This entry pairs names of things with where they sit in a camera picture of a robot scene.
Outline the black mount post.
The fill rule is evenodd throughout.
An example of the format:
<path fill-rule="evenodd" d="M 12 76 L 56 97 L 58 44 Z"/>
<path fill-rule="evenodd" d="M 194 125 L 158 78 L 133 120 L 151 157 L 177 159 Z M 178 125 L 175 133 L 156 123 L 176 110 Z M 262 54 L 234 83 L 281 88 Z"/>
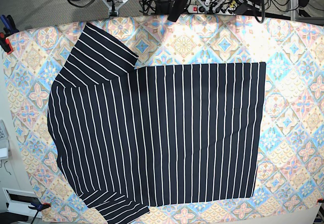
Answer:
<path fill-rule="evenodd" d="M 168 20 L 171 22 L 176 22 L 183 13 L 187 2 L 188 0 L 175 0 L 169 13 Z"/>

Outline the white power strip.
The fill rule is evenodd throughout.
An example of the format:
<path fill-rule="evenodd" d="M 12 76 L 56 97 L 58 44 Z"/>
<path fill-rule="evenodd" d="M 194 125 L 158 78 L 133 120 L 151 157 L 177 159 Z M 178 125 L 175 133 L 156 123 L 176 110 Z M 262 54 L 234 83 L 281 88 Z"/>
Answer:
<path fill-rule="evenodd" d="M 189 5 L 187 13 L 189 14 L 218 14 L 218 15 L 235 15 L 235 8 L 229 4 L 221 4 L 219 6 L 203 6 L 203 5 Z"/>

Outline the navy white striped T-shirt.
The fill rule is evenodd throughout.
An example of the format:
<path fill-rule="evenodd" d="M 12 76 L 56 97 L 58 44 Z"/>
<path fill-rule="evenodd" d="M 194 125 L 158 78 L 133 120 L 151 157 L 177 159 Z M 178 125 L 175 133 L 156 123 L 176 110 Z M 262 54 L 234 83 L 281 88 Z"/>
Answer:
<path fill-rule="evenodd" d="M 135 68 L 87 23 L 49 95 L 57 165 L 88 208 L 130 223 L 150 207 L 249 198 L 266 63 Z"/>

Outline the white device left edge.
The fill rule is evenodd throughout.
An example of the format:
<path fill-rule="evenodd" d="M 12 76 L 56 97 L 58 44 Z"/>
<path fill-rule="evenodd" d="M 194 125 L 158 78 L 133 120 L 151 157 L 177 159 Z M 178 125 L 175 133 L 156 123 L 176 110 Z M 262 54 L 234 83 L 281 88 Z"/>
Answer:
<path fill-rule="evenodd" d="M 9 157 L 9 135 L 6 130 L 3 120 L 0 121 L 0 160 L 8 159 Z"/>

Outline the patterned tile tablecloth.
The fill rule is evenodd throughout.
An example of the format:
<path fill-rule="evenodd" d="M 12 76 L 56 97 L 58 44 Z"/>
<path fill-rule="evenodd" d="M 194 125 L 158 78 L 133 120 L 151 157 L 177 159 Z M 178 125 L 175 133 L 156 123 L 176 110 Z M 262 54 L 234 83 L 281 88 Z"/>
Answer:
<path fill-rule="evenodd" d="M 265 103 L 256 193 L 250 199 L 153 207 L 138 223 L 217 223 L 255 219 L 311 223 L 323 197 L 323 28 L 281 19 L 183 15 L 96 22 L 138 56 L 138 65 L 265 61 Z M 25 30 L 1 52 L 1 116 L 11 157 L 1 188 L 35 192 L 50 222 L 104 223 L 73 193 L 56 165 L 47 130 L 49 90 L 84 23 Z"/>

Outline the white box lower left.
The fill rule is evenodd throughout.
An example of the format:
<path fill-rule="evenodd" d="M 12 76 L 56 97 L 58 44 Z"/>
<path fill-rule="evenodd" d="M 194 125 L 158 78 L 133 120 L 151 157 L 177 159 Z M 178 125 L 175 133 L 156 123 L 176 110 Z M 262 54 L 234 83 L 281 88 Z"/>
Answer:
<path fill-rule="evenodd" d="M 34 192 L 9 188 L 2 188 L 2 190 L 6 197 L 6 203 L 9 205 L 8 212 L 29 217 L 35 216 L 36 210 L 29 208 L 29 206 L 32 206 L 32 203 L 40 204 Z"/>

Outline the blue orange clamp lower left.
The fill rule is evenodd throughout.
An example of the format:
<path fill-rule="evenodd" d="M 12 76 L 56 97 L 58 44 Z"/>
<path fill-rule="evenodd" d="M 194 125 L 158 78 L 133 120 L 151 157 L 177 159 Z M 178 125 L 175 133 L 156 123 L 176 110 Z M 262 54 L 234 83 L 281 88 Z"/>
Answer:
<path fill-rule="evenodd" d="M 29 206 L 28 208 L 31 209 L 31 210 L 36 210 L 36 211 L 40 212 L 40 211 L 43 211 L 43 210 L 48 209 L 50 207 L 51 207 L 51 205 L 49 203 L 41 204 L 41 203 L 32 202 L 31 206 Z"/>

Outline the orange black clamp upper left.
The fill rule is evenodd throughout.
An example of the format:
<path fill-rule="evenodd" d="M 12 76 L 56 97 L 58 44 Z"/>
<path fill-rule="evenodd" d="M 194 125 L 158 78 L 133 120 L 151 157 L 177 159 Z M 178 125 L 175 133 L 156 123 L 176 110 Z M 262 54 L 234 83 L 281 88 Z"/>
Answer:
<path fill-rule="evenodd" d="M 1 15 L 1 21 L 4 24 L 4 32 L 1 32 L 1 47 L 9 55 L 13 52 L 13 48 L 8 37 L 18 33 L 19 30 L 11 15 Z"/>

